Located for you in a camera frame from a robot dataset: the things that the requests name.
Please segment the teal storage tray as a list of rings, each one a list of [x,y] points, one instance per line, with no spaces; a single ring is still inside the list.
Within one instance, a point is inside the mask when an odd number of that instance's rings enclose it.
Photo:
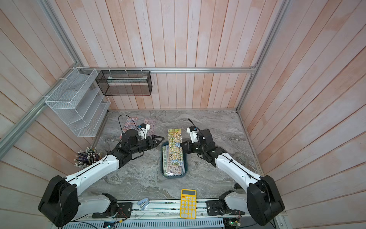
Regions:
[[[169,146],[168,141],[163,142],[161,148],[161,174],[167,179],[182,178],[188,171],[188,160],[186,154],[183,154],[183,169],[181,174],[169,176],[167,173],[167,148]]]

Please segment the yellow green sticker sheet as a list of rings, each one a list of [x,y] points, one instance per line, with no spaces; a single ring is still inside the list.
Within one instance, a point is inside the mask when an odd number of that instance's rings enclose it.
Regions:
[[[172,166],[182,166],[184,164],[182,143],[182,131],[181,129],[169,129],[168,130],[168,164]]]

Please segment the cat sticker sheet pink blue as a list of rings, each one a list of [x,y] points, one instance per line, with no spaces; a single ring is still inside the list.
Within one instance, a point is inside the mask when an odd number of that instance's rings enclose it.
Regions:
[[[122,133],[121,133],[120,139],[122,138],[122,135],[127,130],[133,129],[133,130],[139,131],[139,128],[137,128],[135,125],[137,121],[138,121],[138,117],[132,117],[132,118],[127,117],[124,125],[122,126]]]

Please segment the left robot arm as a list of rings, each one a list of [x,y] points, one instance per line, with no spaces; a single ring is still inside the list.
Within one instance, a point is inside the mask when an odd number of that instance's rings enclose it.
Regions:
[[[119,213],[115,197],[108,193],[86,198],[80,195],[96,181],[133,160],[134,154],[156,148],[163,141],[162,136],[146,136],[143,131],[127,130],[113,150],[93,165],[66,177],[53,177],[41,198],[38,211],[58,228],[88,214],[102,213],[114,218]]]

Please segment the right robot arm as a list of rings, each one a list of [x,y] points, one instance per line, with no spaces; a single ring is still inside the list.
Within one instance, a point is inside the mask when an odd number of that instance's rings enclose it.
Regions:
[[[183,153],[196,153],[236,182],[234,190],[219,197],[217,207],[212,209],[214,212],[245,212],[258,225],[265,226],[284,211],[285,205],[272,177],[256,174],[235,161],[229,153],[215,144],[210,130],[191,126],[187,128],[187,133],[190,140],[181,143]]]

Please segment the bottom sticker sheet in tray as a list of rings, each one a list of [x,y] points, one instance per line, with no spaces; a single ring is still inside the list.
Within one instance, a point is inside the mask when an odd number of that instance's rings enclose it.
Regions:
[[[172,166],[172,165],[167,164],[167,173],[168,173],[169,176],[181,174],[182,169],[183,169],[183,166]]]

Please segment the yellow calculator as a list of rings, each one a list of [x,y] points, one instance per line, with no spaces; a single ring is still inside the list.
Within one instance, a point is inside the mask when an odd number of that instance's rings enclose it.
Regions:
[[[196,190],[182,189],[180,200],[180,217],[183,219],[196,219],[197,197]]]

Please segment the blue stapler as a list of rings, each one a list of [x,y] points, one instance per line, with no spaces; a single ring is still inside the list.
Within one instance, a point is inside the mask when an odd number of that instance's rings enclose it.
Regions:
[[[137,205],[140,207],[141,210],[144,210],[150,203],[148,198],[143,198],[137,202]]]

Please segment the black mesh basket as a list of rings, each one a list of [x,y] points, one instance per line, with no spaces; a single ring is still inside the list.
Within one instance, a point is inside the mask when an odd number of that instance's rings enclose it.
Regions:
[[[102,70],[96,83],[106,96],[150,96],[152,80],[149,71]]]

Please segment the pencil holder with pencils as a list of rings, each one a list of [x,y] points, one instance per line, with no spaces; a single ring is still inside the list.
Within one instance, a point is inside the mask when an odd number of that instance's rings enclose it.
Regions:
[[[89,146],[84,151],[79,151],[74,159],[74,166],[77,168],[87,168],[101,159],[101,154],[95,147]]]

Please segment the green circuit board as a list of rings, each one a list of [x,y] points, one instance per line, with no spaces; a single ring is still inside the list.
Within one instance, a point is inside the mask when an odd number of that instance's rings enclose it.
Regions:
[[[224,226],[226,229],[237,229],[241,223],[235,218],[224,218]]]

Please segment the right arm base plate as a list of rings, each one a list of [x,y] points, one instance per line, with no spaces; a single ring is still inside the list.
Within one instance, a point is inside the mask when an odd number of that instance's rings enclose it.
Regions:
[[[224,216],[224,215],[234,215],[242,216],[245,212],[239,210],[231,210],[225,204],[223,200],[208,200],[206,201],[207,214],[209,216]]]

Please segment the aluminium front rail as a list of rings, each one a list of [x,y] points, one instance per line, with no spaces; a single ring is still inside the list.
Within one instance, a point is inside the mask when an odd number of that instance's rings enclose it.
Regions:
[[[256,208],[257,204],[250,201],[248,202],[245,194],[239,194],[234,192],[227,192],[223,196],[217,199],[197,199],[196,217],[203,217],[207,214],[206,201],[208,200],[223,200],[225,204],[231,210],[239,210],[249,213],[249,208]],[[103,195],[95,197],[85,197],[80,199],[70,199],[57,202],[52,205],[51,209],[47,210],[45,215],[57,226],[65,225],[72,220],[77,220],[86,215],[93,213],[103,213],[107,210],[111,210],[117,206],[118,202],[132,202],[132,217],[139,217],[141,215],[147,216],[153,214],[156,218],[158,216],[164,216],[168,214],[176,213],[180,210],[180,200],[150,200],[149,205],[141,210],[137,205],[138,201],[118,201],[111,195],[104,193]]]

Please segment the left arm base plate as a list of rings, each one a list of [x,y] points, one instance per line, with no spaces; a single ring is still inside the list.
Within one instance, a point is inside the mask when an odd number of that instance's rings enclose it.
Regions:
[[[93,213],[93,219],[101,218],[130,218],[132,212],[132,202],[118,202],[116,207],[103,213]]]

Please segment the aluminium wall rail left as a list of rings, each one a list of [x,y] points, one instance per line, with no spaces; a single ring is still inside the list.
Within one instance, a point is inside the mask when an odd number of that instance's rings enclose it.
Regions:
[[[9,152],[9,150],[14,146],[14,144],[23,136],[27,129],[33,124],[33,122],[40,116],[40,114],[47,107],[46,101],[51,96],[51,94],[66,81],[66,77],[80,64],[76,62],[74,65],[68,68],[66,72],[63,73],[61,78],[59,78],[56,83],[40,97],[38,102],[30,109],[21,119],[18,121],[11,129],[8,131],[4,138],[1,139],[1,159]]]

